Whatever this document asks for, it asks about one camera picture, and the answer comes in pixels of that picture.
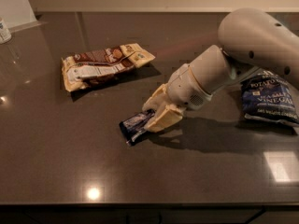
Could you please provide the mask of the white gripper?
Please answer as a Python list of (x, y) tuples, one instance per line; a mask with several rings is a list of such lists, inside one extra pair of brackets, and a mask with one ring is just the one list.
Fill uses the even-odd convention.
[(162, 84), (143, 104), (143, 111), (150, 109), (155, 111), (155, 115), (149, 119), (145, 129), (157, 133), (169, 128), (182, 120), (185, 108), (198, 110), (210, 102), (211, 98), (212, 95), (200, 87), (192, 69), (185, 63), (171, 75), (167, 85)]

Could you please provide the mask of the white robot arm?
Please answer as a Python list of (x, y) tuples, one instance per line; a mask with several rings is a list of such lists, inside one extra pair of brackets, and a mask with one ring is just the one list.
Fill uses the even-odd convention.
[(197, 110), (214, 93), (264, 69), (299, 85), (299, 37), (267, 13), (240, 8), (228, 14), (218, 29), (219, 44), (183, 64), (167, 83), (143, 104), (155, 111), (145, 125), (152, 133), (182, 120), (186, 110)]

